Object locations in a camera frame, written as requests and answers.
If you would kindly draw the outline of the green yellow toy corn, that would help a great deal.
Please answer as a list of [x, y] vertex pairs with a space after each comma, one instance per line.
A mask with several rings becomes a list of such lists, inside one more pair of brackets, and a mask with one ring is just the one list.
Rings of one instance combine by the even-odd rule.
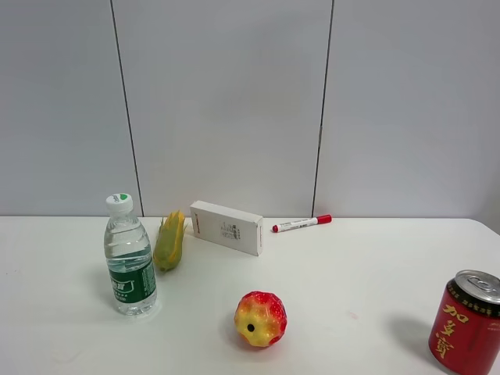
[[153, 262], [161, 272], [175, 269], [181, 261], [185, 216], [181, 211], [172, 212], [162, 218], [153, 251]]

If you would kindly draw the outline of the white cardboard box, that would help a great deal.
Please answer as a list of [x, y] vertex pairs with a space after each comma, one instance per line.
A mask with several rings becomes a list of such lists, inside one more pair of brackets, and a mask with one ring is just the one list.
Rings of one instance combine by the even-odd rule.
[[203, 201], [194, 202], [190, 210], [197, 238], [253, 256], [262, 253], [262, 216]]

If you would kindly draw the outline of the red and white marker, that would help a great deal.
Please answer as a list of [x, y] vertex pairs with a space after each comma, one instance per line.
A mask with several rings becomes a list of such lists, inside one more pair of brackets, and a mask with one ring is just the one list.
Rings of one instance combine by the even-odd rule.
[[291, 221], [287, 223], [280, 223], [280, 224], [275, 224], [272, 226], [272, 232], [273, 233], [280, 233], [280, 232], [285, 232], [289, 230], [296, 230], [300, 229], [303, 227], [311, 227], [315, 225], [321, 225], [325, 223], [331, 223], [332, 222], [332, 215], [327, 214], [327, 215], [322, 215], [322, 216], [315, 216], [312, 218], [308, 219], [301, 219], [301, 220], [296, 220], [296, 221]]

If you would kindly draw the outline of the red yellow toy ball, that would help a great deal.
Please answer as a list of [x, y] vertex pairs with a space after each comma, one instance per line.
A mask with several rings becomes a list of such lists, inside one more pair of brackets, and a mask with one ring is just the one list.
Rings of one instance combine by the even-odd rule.
[[234, 313], [238, 334], [255, 348], [268, 348], [285, 334], [288, 317], [274, 293], [251, 291], [239, 301]]

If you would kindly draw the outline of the clear plastic water bottle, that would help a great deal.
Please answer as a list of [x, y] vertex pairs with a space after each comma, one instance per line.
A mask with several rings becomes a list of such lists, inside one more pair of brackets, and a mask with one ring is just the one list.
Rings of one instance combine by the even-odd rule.
[[117, 310], [141, 315], [154, 306], [157, 295], [151, 243], [129, 194], [110, 195], [105, 204], [104, 252]]

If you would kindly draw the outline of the red drink can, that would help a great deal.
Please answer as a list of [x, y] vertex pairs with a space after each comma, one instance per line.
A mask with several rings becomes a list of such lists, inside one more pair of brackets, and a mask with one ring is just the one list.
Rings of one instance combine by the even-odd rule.
[[428, 346], [454, 373], [490, 373], [499, 353], [499, 279], [478, 270], [458, 272], [446, 284]]

